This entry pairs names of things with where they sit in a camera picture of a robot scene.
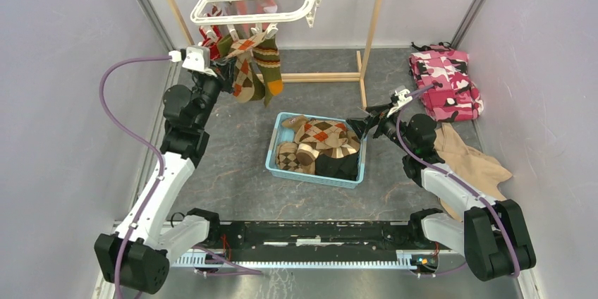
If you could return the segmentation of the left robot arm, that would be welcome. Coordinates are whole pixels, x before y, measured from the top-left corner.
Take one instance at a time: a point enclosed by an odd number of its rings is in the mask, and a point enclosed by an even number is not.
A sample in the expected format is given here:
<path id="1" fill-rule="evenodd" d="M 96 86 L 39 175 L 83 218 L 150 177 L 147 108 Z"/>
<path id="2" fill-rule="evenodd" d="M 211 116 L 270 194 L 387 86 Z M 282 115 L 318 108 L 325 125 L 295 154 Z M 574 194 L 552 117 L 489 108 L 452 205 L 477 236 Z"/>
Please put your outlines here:
<path id="1" fill-rule="evenodd" d="M 161 98 L 165 133 L 156 147 L 125 127 L 107 106 L 104 96 L 108 77 L 121 66 L 150 61 L 180 63 L 196 79 L 194 88 L 173 85 Z M 209 133 L 206 123 L 218 97 L 234 91 L 236 59 L 210 58 L 206 47 L 191 46 L 167 55 L 126 59 L 103 74 L 99 99 L 107 116 L 127 135 L 146 146 L 157 158 L 152 175 L 125 219 L 113 233 L 102 233 L 94 243 L 104 280 L 122 288 L 155 294 L 164 285 L 171 265 L 194 245 L 213 248 L 221 240 L 218 214 L 192 209 L 181 223 L 163 231 L 164 221 L 185 182 L 199 166 Z"/>

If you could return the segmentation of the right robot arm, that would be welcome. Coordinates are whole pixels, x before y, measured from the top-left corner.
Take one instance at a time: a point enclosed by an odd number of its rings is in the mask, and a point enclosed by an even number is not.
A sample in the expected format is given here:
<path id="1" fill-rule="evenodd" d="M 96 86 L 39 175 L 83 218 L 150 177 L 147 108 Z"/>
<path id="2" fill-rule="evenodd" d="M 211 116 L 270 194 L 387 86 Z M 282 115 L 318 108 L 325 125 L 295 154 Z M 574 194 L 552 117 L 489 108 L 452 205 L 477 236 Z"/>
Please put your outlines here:
<path id="1" fill-rule="evenodd" d="M 412 214 L 407 230 L 412 246 L 435 242 L 458 252 L 480 281 L 517 278 L 537 264 L 520 205 L 482 192 L 446 164 L 434 148 L 437 122 L 432 117 L 415 114 L 408 122 L 401 120 L 402 110 L 432 88 L 397 88 L 390 103 L 368 106 L 365 117 L 347 118 L 346 123 L 359 139 L 384 136 L 400 147 L 406 176 L 459 214 L 459 219 L 439 209 Z"/>

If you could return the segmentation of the green striped sock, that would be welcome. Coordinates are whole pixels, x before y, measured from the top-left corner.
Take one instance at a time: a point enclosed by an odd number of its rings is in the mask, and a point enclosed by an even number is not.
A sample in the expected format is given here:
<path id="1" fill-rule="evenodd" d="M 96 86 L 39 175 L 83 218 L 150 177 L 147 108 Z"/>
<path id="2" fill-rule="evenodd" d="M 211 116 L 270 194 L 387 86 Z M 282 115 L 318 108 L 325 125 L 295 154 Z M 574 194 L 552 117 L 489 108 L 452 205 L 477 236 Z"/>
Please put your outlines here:
<path id="1" fill-rule="evenodd" d="M 223 36 L 216 44 L 218 54 L 220 58 L 228 56 L 231 46 L 233 44 L 233 38 L 230 35 Z"/>
<path id="2" fill-rule="evenodd" d="M 252 52 L 265 87 L 264 105 L 268 106 L 272 98 L 283 91 L 281 56 L 276 38 L 265 39 L 255 46 Z"/>

